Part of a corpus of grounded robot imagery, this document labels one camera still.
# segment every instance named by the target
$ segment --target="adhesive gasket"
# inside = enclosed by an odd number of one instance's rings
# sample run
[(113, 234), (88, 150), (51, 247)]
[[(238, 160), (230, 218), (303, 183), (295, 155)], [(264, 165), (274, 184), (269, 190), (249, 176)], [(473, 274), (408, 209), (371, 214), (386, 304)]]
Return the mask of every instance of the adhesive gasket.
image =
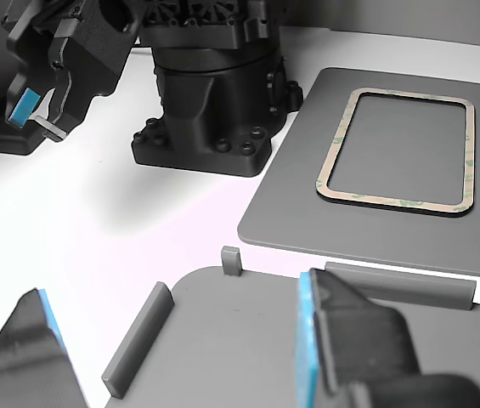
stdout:
[[(461, 105), (466, 109), (466, 133), (465, 133), (465, 157), (462, 200), (459, 204), (447, 205), (435, 202), (408, 201), (398, 198), (379, 197), (334, 191), (328, 184), (330, 176), (337, 163), (337, 158), (345, 142), (347, 131), (353, 120), (357, 104), (362, 96), (395, 97), (407, 99), (423, 99), (425, 101), (444, 102), (453, 105)], [(317, 192), (325, 199), (335, 202), (343, 202), (358, 206), (387, 207), (388, 209), (407, 211), (411, 213), (430, 213), (446, 217), (459, 217), (468, 212), (474, 204), (474, 164), (475, 164), (475, 136), (476, 123), (474, 105), (466, 99), (447, 96), (436, 96), (423, 93), (411, 93), (377, 88), (360, 88), (351, 93), (347, 107), (343, 113), (340, 126), (330, 145), (325, 163), (317, 178)]]

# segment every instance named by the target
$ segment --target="white table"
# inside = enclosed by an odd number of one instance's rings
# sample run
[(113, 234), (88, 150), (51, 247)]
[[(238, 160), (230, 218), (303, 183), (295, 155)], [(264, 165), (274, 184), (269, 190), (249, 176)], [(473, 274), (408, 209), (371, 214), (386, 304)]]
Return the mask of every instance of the white table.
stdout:
[[(285, 29), (283, 49), (289, 77), (305, 94), (328, 66), (480, 82), (480, 47)], [(46, 288), (93, 408), (109, 398), (100, 376), (157, 281), (173, 287), (220, 264), (224, 245), (240, 248), (245, 269), (276, 275), (298, 276), (332, 260), (240, 242), (236, 227), (263, 174), (234, 178), (134, 162), (132, 136), (161, 106), (152, 58), (133, 53), (116, 92), (95, 99), (64, 143), (46, 141), (28, 157), (0, 155), (0, 328), (23, 293)], [(274, 138), (274, 151), (294, 117)]]

